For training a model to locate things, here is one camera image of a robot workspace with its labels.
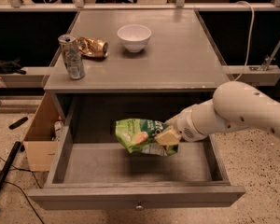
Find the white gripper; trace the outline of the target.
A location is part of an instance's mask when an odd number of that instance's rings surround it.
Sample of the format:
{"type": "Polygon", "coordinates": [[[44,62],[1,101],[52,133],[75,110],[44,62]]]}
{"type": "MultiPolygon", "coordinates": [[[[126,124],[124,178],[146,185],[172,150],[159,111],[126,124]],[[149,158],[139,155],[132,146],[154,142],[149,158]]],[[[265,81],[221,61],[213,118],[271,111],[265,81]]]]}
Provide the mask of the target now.
{"type": "Polygon", "coordinates": [[[177,145],[181,137],[188,142],[200,141],[212,133],[230,133],[240,130],[234,122],[222,118],[214,109],[212,100],[183,109],[164,122],[167,127],[156,135],[161,146],[177,145]]]}

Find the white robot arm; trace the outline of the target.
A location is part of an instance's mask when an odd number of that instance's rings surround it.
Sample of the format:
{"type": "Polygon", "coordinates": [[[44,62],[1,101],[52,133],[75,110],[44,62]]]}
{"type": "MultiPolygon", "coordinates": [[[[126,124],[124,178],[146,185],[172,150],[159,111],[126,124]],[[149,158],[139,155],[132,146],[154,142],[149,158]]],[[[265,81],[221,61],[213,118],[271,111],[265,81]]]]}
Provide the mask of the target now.
{"type": "Polygon", "coordinates": [[[183,109],[166,121],[168,128],[155,140],[176,145],[181,139],[200,141],[212,133],[230,133],[249,127],[280,139],[280,103],[256,88],[239,81],[220,85],[213,98],[183,109]]]}

